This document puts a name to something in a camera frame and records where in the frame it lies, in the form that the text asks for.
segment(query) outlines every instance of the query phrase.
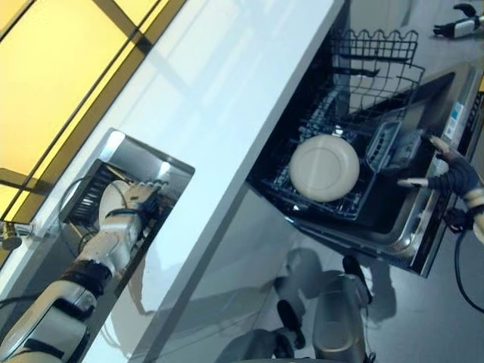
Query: kitchen counter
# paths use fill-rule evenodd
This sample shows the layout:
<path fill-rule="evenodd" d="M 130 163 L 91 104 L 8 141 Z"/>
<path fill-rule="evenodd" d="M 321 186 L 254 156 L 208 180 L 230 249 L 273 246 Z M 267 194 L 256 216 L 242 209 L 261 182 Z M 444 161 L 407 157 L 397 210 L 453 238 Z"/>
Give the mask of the kitchen counter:
<path fill-rule="evenodd" d="M 125 289 L 107 319 L 116 333 L 129 334 L 129 349 L 123 353 L 97 335 L 85 362 L 142 361 L 169 334 L 216 248 L 225 214 L 342 4 L 189 0 L 100 121 L 36 216 L 37 234 L 56 223 L 62 193 L 85 174 L 110 128 L 195 173 L 136 271 L 139 301 Z M 25 244 L 32 254 L 35 245 Z M 19 255 L 27 251 L 15 252 L 11 266 L 25 264 Z"/>

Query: black cable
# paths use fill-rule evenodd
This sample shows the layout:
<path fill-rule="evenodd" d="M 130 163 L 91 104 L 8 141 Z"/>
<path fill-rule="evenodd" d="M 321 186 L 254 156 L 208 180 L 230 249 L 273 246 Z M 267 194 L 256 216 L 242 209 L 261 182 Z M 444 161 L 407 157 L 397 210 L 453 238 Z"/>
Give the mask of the black cable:
<path fill-rule="evenodd" d="M 74 180 L 72 183 L 69 184 L 67 189 L 62 194 L 62 197 L 60 197 L 59 207 L 58 207 L 58 211 L 57 211 L 57 217 L 59 217 L 61 215 L 62 207 L 64 206 L 64 201 L 66 200 L 66 196 L 70 192 L 70 190 L 74 187 L 74 185 L 76 185 L 79 182 L 82 182 L 83 180 L 86 180 L 88 178 L 93 178 L 93 177 L 94 177 L 94 175 L 85 175 L 81 178 Z M 62 221 L 60 219 L 59 219 L 59 228 L 60 228 L 60 234 L 62 234 Z M 60 236 L 60 238 L 66 244 L 67 248 L 69 249 L 70 254 L 73 255 L 74 258 L 76 258 L 77 255 L 74 252 L 73 248 L 70 246 L 70 243 L 67 242 L 67 239 L 62 238 L 62 236 Z"/>
<path fill-rule="evenodd" d="M 366 311 L 366 319 L 365 319 L 365 342 L 366 342 L 366 344 L 365 345 L 368 346 L 368 351 L 369 351 L 366 361 L 368 361 L 368 363 L 376 363 L 377 353 L 373 350 L 373 348 L 371 348 L 370 337 L 368 336 L 368 319 L 369 319 L 369 316 L 370 316 L 370 314 L 368 313 L 368 305 L 365 306 L 365 311 Z"/>
<path fill-rule="evenodd" d="M 79 240 L 79 242 L 77 244 L 77 255 L 81 254 L 82 250 L 84 249 L 85 244 L 88 243 L 88 240 L 84 243 L 85 238 L 88 237 L 88 236 L 95 236 L 96 234 L 97 234 L 97 232 L 89 231 L 81 237 L 81 239 Z"/>
<path fill-rule="evenodd" d="M 40 293 L 34 293 L 33 295 L 25 295 L 25 296 L 16 296 L 10 297 L 8 299 L 0 300 L 0 309 L 3 309 L 5 306 L 8 306 L 13 303 L 18 303 L 19 301 L 29 301 L 35 300 L 40 296 Z"/>
<path fill-rule="evenodd" d="M 461 245 L 462 245 L 462 240 L 464 239 L 466 235 L 466 232 L 462 232 L 461 235 L 458 237 L 457 241 L 455 242 L 455 253 L 454 253 L 454 270 L 455 270 L 455 279 L 457 280 L 457 286 L 459 287 L 459 291 L 461 292 L 461 295 L 467 303 L 475 308 L 478 312 L 481 312 L 484 314 L 484 308 L 481 308 L 478 306 L 474 301 L 470 299 L 470 297 L 466 294 L 464 290 L 464 286 L 462 285 L 462 280 L 461 280 Z"/>
<path fill-rule="evenodd" d="M 60 203 L 59 203 L 59 207 L 58 207 L 58 211 L 57 211 L 57 215 L 60 216 L 61 215 L 61 211 L 62 211 L 62 207 L 64 206 L 64 201 L 66 200 L 66 196 L 67 194 L 69 193 L 69 191 L 74 187 L 74 185 L 76 185 L 77 183 L 79 182 L 82 182 L 83 180 L 86 180 L 86 179 L 89 179 L 89 178 L 94 178 L 95 175 L 85 175 L 81 178 L 77 178 L 76 180 L 74 180 L 72 183 L 69 184 L 69 186 L 67 187 L 67 189 L 65 190 L 65 192 L 62 194 L 62 197 L 60 198 Z M 124 196 L 124 194 L 122 193 L 122 191 L 118 188 L 117 185 L 115 184 L 111 184 L 117 191 L 118 193 L 121 195 L 121 198 L 123 199 L 123 204 L 124 206 L 128 206 L 128 202 Z M 60 225 L 60 233 L 62 234 L 62 225 Z M 67 239 L 64 239 L 64 238 L 61 238 L 62 241 L 66 244 L 67 248 L 69 249 L 69 252 L 70 254 L 76 258 L 79 254 L 80 254 L 80 251 L 82 250 L 82 248 L 80 247 L 80 244 L 82 243 L 83 239 L 86 237 L 85 234 L 84 236 L 81 237 L 81 240 L 79 241 L 78 245 L 77 245 L 77 251 L 78 253 L 76 254 L 76 252 L 74 252 L 73 248 L 70 246 L 69 242 L 67 242 Z"/>

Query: dishwasher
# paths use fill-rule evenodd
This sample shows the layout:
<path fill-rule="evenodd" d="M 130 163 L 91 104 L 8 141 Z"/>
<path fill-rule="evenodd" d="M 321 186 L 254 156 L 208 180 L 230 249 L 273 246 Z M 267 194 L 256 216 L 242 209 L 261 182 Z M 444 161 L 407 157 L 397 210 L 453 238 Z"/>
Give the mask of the dishwasher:
<path fill-rule="evenodd" d="M 445 232 L 451 195 L 397 186 L 446 165 L 422 135 L 471 157 L 481 131 L 482 70 L 462 63 L 425 75 L 414 64 L 418 34 L 333 29 L 321 44 L 248 182 L 302 233 L 341 253 L 363 253 L 427 276 Z M 288 164 L 315 135 L 348 141 L 358 154 L 354 188 L 318 203 L 291 184 Z"/>

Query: label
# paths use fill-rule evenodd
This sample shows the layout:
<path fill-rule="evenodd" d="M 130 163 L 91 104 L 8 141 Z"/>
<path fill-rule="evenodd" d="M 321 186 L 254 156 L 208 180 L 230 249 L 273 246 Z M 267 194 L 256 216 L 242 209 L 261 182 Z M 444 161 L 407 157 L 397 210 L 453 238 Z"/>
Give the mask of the label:
<path fill-rule="evenodd" d="M 448 119 L 447 127 L 445 127 L 444 136 L 449 140 L 452 140 L 459 123 L 459 118 L 461 117 L 464 105 L 461 102 L 455 102 L 454 107 L 451 111 L 451 116 Z"/>

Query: plate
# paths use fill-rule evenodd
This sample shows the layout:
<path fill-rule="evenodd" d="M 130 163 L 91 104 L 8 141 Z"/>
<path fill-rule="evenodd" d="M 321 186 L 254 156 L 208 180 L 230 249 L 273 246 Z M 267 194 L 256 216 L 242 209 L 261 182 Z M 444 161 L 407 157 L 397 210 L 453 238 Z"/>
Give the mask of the plate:
<path fill-rule="evenodd" d="M 317 202 L 331 202 L 348 194 L 356 184 L 360 163 L 348 141 L 318 135 L 294 151 L 289 164 L 295 189 Z"/>

